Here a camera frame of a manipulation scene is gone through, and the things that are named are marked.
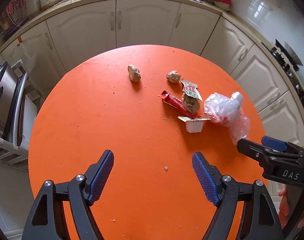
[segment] human hand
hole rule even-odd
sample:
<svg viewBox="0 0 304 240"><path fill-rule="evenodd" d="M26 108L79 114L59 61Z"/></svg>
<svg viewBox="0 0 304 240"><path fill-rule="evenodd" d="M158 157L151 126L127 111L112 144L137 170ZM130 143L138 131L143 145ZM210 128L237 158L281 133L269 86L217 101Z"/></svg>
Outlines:
<svg viewBox="0 0 304 240"><path fill-rule="evenodd" d="M286 185L283 185L283 187L281 188L281 190L278 193L278 196L283 197L281 200L281 203L279 205L278 218L279 218L282 228L284 228L288 222L288 215L290 213L290 205L288 204L288 201L287 201L287 186ZM304 227L304 217L298 222L297 227L298 228Z"/></svg>

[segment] blue gripper pad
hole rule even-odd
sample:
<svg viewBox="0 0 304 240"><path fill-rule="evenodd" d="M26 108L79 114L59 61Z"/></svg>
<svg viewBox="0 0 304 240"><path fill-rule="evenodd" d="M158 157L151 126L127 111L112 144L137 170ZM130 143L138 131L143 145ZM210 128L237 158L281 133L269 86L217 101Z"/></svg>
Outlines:
<svg viewBox="0 0 304 240"><path fill-rule="evenodd" d="M208 201L212 202L214 206L218 207L220 204L220 197L218 195L218 184L215 182L215 180L213 179L211 172L208 170L208 168L206 167L206 165L212 169L215 168L217 170L217 168L215 166L210 166L209 163L206 161L206 159L203 157L203 155L201 154L201 157L203 157L201 160L200 157L200 152L199 153L194 153L193 157L192 157L192 166L193 169L195 171L195 174L201 184L201 187L206 195L206 198ZM217 174L217 172L215 171L215 176L221 176L221 174Z"/></svg>
<svg viewBox="0 0 304 240"><path fill-rule="evenodd" d="M286 150L287 150L287 146L286 146L285 142L268 137L268 136L263 136L261 143L262 143L262 145L272 148L274 150L277 150L279 152L286 152Z"/></svg>
<svg viewBox="0 0 304 240"><path fill-rule="evenodd" d="M103 153L100 160L98 161L98 163L93 164L93 165L98 165L98 169L94 178L90 183L90 193L87 200L90 202L91 205L93 205L95 201L99 200L103 188L105 186L105 183L107 182L107 179L113 168L113 164L114 164L114 155L113 152L110 150L106 150Z"/></svg>

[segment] orange round table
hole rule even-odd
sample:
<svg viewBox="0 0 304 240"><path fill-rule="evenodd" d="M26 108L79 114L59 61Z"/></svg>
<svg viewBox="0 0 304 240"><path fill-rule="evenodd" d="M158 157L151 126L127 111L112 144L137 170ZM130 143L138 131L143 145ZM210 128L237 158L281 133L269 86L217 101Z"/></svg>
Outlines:
<svg viewBox="0 0 304 240"><path fill-rule="evenodd" d="M130 81L129 64L140 70L140 82ZM226 127L205 121L201 133L186 131L177 118L181 112L158 96L167 90L181 97L181 83L166 80L171 70L198 84L204 100L213 92L228 97L241 92L243 111L250 118L249 139L260 142L264 130L253 104L215 64L164 46L114 49L68 72L44 102L29 150L34 196L47 179L70 181L110 149L114 167L101 198L91 207L104 239L202 239L215 207L193 171L193 153L201 151L222 174L241 182L262 179L263 170L237 152ZM235 239L242 206L237 207L229 239ZM71 239L78 239L69 204L64 207Z"/></svg>

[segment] red wrapper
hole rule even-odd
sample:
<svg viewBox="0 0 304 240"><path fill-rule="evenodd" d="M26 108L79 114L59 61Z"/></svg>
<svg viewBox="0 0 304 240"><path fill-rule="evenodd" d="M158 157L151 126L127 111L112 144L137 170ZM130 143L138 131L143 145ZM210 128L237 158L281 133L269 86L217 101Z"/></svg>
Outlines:
<svg viewBox="0 0 304 240"><path fill-rule="evenodd" d="M183 107L183 102L170 93L167 93L165 90L161 93L161 98L164 103L169 104L170 106L174 106L176 109L180 110L183 114L185 114L189 118L195 118L197 113L191 114Z"/></svg>

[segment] hanging plastic bag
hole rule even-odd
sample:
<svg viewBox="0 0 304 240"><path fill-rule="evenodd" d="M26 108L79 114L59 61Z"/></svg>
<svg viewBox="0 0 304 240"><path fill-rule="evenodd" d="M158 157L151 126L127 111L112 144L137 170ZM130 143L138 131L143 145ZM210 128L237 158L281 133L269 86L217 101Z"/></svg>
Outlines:
<svg viewBox="0 0 304 240"><path fill-rule="evenodd" d="M243 96L234 92L231 98L218 93L211 94L204 101L204 114L211 122L229 128L233 144L242 138L247 138L250 130L249 118L244 116L241 105Z"/></svg>
<svg viewBox="0 0 304 240"><path fill-rule="evenodd" d="M19 46L14 49L12 58L15 59L13 63L21 59L25 70L29 74L32 72L37 61L36 54L30 53L24 42L20 43Z"/></svg>

